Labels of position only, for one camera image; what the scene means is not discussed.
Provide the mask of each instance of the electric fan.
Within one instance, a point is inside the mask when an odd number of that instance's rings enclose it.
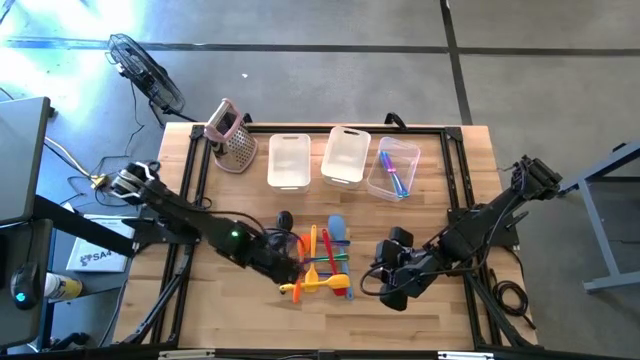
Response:
[[[120,75],[131,80],[149,98],[150,106],[154,104],[165,114],[196,121],[181,114],[185,105],[182,93],[169,78],[167,70],[158,65],[138,43],[125,34],[114,34],[109,37],[108,47],[109,62],[116,65]]]

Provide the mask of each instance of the computer mouse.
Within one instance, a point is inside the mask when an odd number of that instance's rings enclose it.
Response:
[[[32,309],[42,297],[38,263],[26,262],[11,275],[11,296],[20,310]]]

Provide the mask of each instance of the red utensil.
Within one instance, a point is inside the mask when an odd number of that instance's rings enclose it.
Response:
[[[335,260],[333,260],[333,251],[331,250],[331,241],[329,240],[329,233],[327,232],[327,229],[322,229],[322,240],[324,240],[324,246],[327,248],[327,255],[329,255],[331,273],[336,275],[338,273],[338,268],[336,267]],[[347,295],[347,289],[333,289],[333,293],[337,296],[345,296]]]

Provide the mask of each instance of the plastic storage container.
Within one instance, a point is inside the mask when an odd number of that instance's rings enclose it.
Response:
[[[322,178],[331,185],[355,189],[363,179],[371,135],[342,126],[331,129],[322,159]]]
[[[276,134],[269,139],[267,182],[279,193],[305,193],[311,184],[311,138]]]
[[[390,137],[380,139],[378,153],[373,161],[369,177],[367,177],[367,192],[373,196],[389,201],[400,201],[403,199],[396,195],[391,174],[387,172],[380,162],[381,151],[386,151],[389,154],[398,178],[400,178],[404,186],[409,190],[409,196],[411,196],[411,184],[413,183],[413,176],[418,167],[418,160],[420,160],[420,148],[414,144]]]

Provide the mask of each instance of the gray floor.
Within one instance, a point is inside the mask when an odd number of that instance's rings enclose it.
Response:
[[[620,0],[450,0],[459,46],[640,47],[640,2]],[[438,1],[37,1],[18,0],[2,36],[185,43],[445,46]],[[153,52],[187,99],[185,113],[206,119],[219,99],[236,99],[256,121],[379,122],[387,111],[409,123],[461,124],[446,54]],[[83,164],[124,151],[137,128],[129,84],[101,50],[0,49],[0,86],[16,97],[46,95],[59,110],[47,134]],[[637,138],[638,57],[461,56],[474,124],[488,125],[499,166],[522,154],[565,177]],[[135,159],[154,158],[161,130],[138,93]],[[123,161],[107,167],[115,170]],[[45,153],[38,191],[74,194],[66,168]],[[503,176],[503,184],[508,176]],[[88,192],[86,184],[78,188]],[[92,197],[74,200],[89,212]],[[640,286],[586,295],[582,281],[606,275],[577,195],[527,205],[518,226],[521,256],[540,343],[547,348],[638,357]],[[640,258],[637,245],[616,251]],[[640,267],[640,262],[629,264]],[[115,292],[60,304],[54,334],[100,338]]]

